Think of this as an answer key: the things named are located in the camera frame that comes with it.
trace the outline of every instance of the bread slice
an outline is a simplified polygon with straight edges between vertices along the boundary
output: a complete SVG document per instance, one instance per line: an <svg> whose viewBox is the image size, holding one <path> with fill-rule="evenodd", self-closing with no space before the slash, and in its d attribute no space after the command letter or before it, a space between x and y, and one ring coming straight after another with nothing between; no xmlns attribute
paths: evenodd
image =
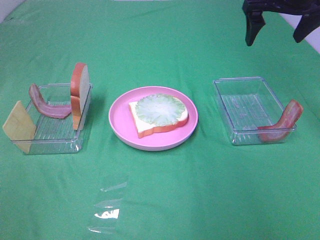
<svg viewBox="0 0 320 240"><path fill-rule="evenodd" d="M189 114L187 107L184 106L184 112L182 112L181 116L177 119L177 123L169 124L165 126L157 126L155 124L150 124L141 120L137 116L136 105L138 101L129 102L129 109L131 111L132 118L134 120L135 128L137 130L138 138L143 138L153 133L164 133L172 131L176 128L184 126L188 122Z"/></svg>
<svg viewBox="0 0 320 240"><path fill-rule="evenodd" d="M78 62L73 70L70 83L70 102L73 120L73 129L79 127L82 112L85 107L87 95L90 89L90 77L88 65Z"/></svg>

